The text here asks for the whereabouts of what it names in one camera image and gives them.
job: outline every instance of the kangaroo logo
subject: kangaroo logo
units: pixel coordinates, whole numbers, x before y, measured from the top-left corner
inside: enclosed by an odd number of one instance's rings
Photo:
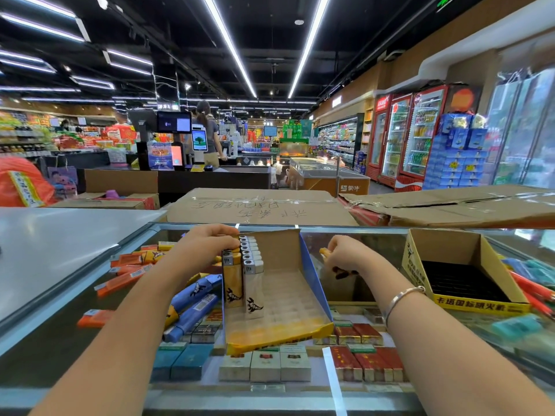
[[[237,296],[236,294],[234,294],[230,287],[227,288],[227,301],[228,302],[233,302],[234,300],[240,300],[240,299],[243,299],[243,297],[242,296]]]
[[[264,307],[259,307],[257,304],[255,304],[252,298],[249,298],[249,300],[247,300],[247,305],[249,307],[249,314],[264,308]]]
[[[189,296],[195,296],[196,294],[198,294],[202,289],[206,289],[206,286],[203,285],[199,285],[197,283],[197,285],[195,286],[195,288],[193,289],[193,291],[191,292],[191,294]]]

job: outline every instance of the exit sign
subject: exit sign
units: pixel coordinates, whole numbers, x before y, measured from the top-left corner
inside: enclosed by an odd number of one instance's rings
[[[443,10],[448,4],[451,3],[451,1],[453,0],[440,0],[440,2],[437,3],[437,11],[440,12],[441,10]]]

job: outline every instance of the screen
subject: screen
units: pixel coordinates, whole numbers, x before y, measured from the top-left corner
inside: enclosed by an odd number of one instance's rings
[[[171,147],[171,162],[174,166],[183,166],[183,155],[181,146]]]
[[[204,130],[193,130],[193,150],[197,152],[208,151],[208,142],[206,141],[206,132]]]
[[[156,132],[191,132],[190,112],[157,112]]]
[[[264,137],[277,137],[278,136],[278,128],[275,126],[264,126]]]

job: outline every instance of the hand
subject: hand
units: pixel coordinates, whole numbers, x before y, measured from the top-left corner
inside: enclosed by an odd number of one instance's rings
[[[334,273],[337,272],[336,267],[347,272],[367,273],[371,271],[373,264],[389,264],[376,251],[350,236],[334,236],[331,238],[328,250],[331,251],[331,255],[326,260],[326,267]]]
[[[239,230],[225,224],[213,223],[195,226],[156,265],[170,265],[179,276],[191,278],[199,272],[210,271],[210,265],[223,250],[239,248]]]

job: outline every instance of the gray t-shirt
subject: gray t-shirt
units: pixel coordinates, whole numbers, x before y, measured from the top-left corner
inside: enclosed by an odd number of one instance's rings
[[[200,124],[200,122],[195,118],[193,119],[193,124]],[[218,132],[218,124],[216,121],[208,119],[208,128],[206,129],[206,146],[208,151],[206,153],[215,153],[216,146],[214,145],[214,133]]]

